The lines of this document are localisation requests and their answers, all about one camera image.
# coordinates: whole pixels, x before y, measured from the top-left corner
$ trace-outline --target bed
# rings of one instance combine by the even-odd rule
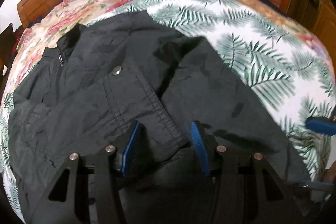
[[[8,117],[12,92],[41,59],[45,47],[77,23],[90,26],[115,15],[147,10],[152,19],[188,37],[205,36],[223,62],[259,97],[292,141],[312,180],[321,178],[330,137],[305,129],[311,115],[335,107],[332,61],[313,34],[259,0],[22,0],[17,10],[26,28],[17,47],[0,105],[0,171],[8,200],[23,220],[9,165]]]

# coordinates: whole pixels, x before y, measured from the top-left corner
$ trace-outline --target zipper pull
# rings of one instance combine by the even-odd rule
[[[59,63],[61,64],[61,66],[63,66],[63,58],[61,56],[61,51],[58,50],[58,59],[59,59]]]

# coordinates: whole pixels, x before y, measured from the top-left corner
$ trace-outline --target door knob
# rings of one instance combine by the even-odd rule
[[[310,0],[310,4],[318,10],[321,4],[321,0]]]

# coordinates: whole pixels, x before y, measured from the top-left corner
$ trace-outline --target green leaf pattern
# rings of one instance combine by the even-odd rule
[[[328,117],[336,104],[334,78],[320,56],[283,28],[235,0],[132,0],[87,26],[121,13],[143,10],[155,22],[188,37],[206,37],[292,141],[311,178],[321,175],[331,138],[304,126],[311,115]],[[4,170],[11,205],[22,217],[8,161],[7,122],[12,109],[12,94],[6,94],[0,109],[0,168]]]

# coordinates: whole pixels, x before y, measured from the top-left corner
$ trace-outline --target jacket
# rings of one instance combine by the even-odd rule
[[[135,223],[148,211],[155,223],[154,211],[160,210],[151,208],[158,191],[193,192],[190,182],[199,174],[190,144],[194,120],[220,144],[263,153],[284,180],[309,179],[283,131],[207,40],[157,24],[145,11],[90,27],[74,26],[57,48],[45,49],[13,100],[8,122],[10,163],[28,223],[65,157],[73,152],[95,154],[125,133],[132,119],[142,123],[146,133],[139,147],[138,175],[120,195]],[[211,189],[208,180],[200,185],[205,193]],[[144,189],[149,197],[141,201]],[[145,213],[134,213],[137,198],[148,206]],[[199,198],[206,203],[203,193]],[[166,202],[171,208],[163,211],[170,218],[178,215],[175,223],[183,223],[190,217],[186,206],[194,202],[175,206],[181,210],[176,214],[171,213],[175,202]],[[162,214],[157,217],[165,223]]]

